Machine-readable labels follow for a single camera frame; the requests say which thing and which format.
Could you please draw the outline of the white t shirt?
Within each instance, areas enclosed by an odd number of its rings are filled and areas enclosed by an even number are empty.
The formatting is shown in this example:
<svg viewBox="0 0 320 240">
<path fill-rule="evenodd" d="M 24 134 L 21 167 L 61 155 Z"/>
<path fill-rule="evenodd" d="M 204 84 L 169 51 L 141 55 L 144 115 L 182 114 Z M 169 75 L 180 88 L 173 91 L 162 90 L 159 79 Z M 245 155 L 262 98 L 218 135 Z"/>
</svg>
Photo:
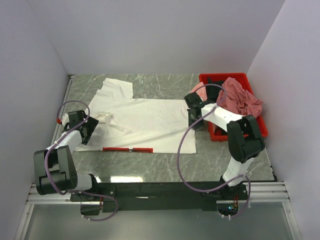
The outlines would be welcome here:
<svg viewBox="0 0 320 240">
<path fill-rule="evenodd" d="M 89 103 L 99 121 L 87 145 L 77 152 L 103 148 L 149 148 L 161 154 L 195 154 L 195 131 L 188 128 L 187 105 L 176 99 L 133 97 L 130 82 L 106 78 Z"/>
</svg>

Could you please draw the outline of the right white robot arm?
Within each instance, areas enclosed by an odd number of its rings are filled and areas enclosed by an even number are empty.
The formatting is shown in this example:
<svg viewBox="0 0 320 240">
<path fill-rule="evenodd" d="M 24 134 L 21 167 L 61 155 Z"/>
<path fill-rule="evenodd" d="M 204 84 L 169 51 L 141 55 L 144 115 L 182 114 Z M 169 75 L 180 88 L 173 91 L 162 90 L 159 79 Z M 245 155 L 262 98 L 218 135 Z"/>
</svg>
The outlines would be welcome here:
<svg viewBox="0 0 320 240">
<path fill-rule="evenodd" d="M 262 150 L 265 142 L 258 122 L 253 115 L 232 113 L 210 100 L 202 101 L 196 92 L 184 97 L 188 112 L 188 129 L 197 129 L 210 122 L 227 133 L 231 155 L 227 170 L 222 175 L 225 184 L 219 187 L 222 198 L 230 200 L 237 194 L 237 187 Z"/>
</svg>

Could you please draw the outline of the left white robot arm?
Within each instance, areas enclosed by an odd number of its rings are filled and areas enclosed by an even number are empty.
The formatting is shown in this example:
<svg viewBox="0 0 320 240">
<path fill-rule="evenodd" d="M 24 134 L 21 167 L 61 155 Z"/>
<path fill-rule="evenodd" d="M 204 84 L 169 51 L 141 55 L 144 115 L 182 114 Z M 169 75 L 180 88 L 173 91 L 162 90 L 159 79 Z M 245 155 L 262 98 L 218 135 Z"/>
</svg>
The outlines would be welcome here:
<svg viewBox="0 0 320 240">
<path fill-rule="evenodd" d="M 36 190 L 40 195 L 56 194 L 56 188 L 61 192 L 82 191 L 88 201 L 94 201 L 100 188 L 93 184 L 93 175 L 77 174 L 72 153 L 78 146 L 88 144 L 99 121 L 84 110 L 69 112 L 67 118 L 63 139 L 33 155 Z"/>
</svg>

